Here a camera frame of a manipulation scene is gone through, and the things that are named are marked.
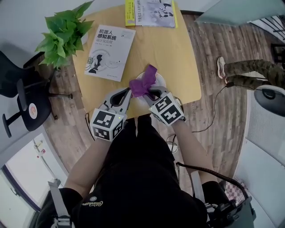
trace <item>yellow book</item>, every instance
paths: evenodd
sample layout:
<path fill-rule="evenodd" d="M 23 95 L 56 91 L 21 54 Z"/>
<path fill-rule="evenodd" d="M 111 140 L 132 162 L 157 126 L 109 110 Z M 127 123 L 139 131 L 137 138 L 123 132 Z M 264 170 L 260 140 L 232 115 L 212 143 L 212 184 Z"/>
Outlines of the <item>yellow book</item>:
<path fill-rule="evenodd" d="M 126 0 L 126 26 L 177 28 L 174 0 Z"/>

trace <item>white plate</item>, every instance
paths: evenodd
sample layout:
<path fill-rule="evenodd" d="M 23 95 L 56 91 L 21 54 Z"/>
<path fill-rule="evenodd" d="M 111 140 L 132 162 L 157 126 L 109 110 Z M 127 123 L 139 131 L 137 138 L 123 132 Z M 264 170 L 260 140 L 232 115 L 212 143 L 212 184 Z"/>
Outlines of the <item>white plate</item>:
<path fill-rule="evenodd" d="M 145 72 L 142 72 L 140 75 L 137 76 L 137 79 L 142 79 L 142 77 L 144 76 Z M 166 82 L 164 80 L 164 78 L 159 74 L 159 73 L 155 73 L 155 83 L 153 85 L 151 85 L 151 87 L 153 86 L 163 86 L 166 88 Z M 143 103 L 144 105 L 147 104 L 146 100 L 141 96 L 141 97 L 137 97 L 137 99 Z"/>

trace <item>camouflage pants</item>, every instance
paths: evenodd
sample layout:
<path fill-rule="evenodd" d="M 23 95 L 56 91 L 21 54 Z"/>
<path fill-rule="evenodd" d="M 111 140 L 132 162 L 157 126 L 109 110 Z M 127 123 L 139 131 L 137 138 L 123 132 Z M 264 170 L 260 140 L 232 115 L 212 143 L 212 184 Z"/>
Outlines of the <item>camouflage pants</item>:
<path fill-rule="evenodd" d="M 252 71 L 262 74 L 267 81 L 240 75 Z M 249 90 L 261 85 L 273 85 L 285 89 L 285 70 L 262 59 L 225 64 L 224 72 L 228 82 L 233 82 L 237 86 L 246 86 Z"/>

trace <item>black shirt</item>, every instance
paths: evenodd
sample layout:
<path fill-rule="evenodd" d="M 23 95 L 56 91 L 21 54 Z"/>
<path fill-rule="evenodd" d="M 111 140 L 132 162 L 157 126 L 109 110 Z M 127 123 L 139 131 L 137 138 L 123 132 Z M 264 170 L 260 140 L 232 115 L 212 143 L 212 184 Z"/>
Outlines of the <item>black shirt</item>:
<path fill-rule="evenodd" d="M 203 184 L 205 200 L 228 201 L 217 182 Z M 190 226 L 205 227 L 202 201 L 182 191 L 175 178 L 158 162 L 129 160 L 108 169 L 86 198 L 73 189 L 60 189 L 75 227 Z M 50 228 L 56 211 L 50 192 L 37 227 Z"/>

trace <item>plant pot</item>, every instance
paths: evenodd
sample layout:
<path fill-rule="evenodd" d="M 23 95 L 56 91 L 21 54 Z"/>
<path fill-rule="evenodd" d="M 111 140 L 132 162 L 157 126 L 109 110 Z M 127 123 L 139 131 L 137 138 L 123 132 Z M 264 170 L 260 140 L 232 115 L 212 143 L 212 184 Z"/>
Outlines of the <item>plant pot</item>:
<path fill-rule="evenodd" d="M 81 37 L 82 45 L 84 45 L 88 41 L 88 33 L 85 33 L 83 37 Z"/>

